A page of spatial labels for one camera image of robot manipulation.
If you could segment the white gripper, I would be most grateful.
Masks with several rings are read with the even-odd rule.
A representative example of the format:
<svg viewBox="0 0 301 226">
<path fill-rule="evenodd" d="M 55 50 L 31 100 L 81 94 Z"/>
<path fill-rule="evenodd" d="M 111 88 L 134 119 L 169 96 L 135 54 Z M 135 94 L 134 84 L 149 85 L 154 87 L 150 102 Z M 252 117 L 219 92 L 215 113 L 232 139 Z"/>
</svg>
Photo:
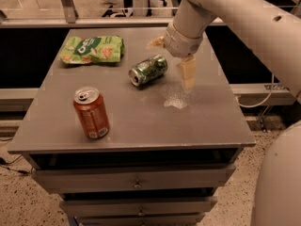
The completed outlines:
<svg viewBox="0 0 301 226">
<path fill-rule="evenodd" d="M 177 65 L 179 76 L 185 90 L 192 90 L 195 85 L 196 59 L 194 55 L 203 40 L 203 37 L 191 39 L 182 35 L 173 25 L 169 23 L 164 36 L 151 40 L 148 48 L 165 48 L 174 57 L 182 58 Z"/>
</svg>

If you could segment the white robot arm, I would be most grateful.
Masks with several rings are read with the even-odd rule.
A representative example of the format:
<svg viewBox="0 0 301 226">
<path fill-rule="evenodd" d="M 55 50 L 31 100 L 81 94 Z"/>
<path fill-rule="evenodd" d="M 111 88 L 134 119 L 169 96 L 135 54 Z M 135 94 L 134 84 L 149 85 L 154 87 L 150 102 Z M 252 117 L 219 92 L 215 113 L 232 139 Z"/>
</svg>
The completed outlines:
<svg viewBox="0 0 301 226">
<path fill-rule="evenodd" d="M 182 0 L 165 35 L 153 42 L 188 57 L 215 18 L 301 99 L 301 20 L 264 0 Z M 251 226 L 301 226 L 301 121 L 280 134 L 262 161 Z"/>
</svg>

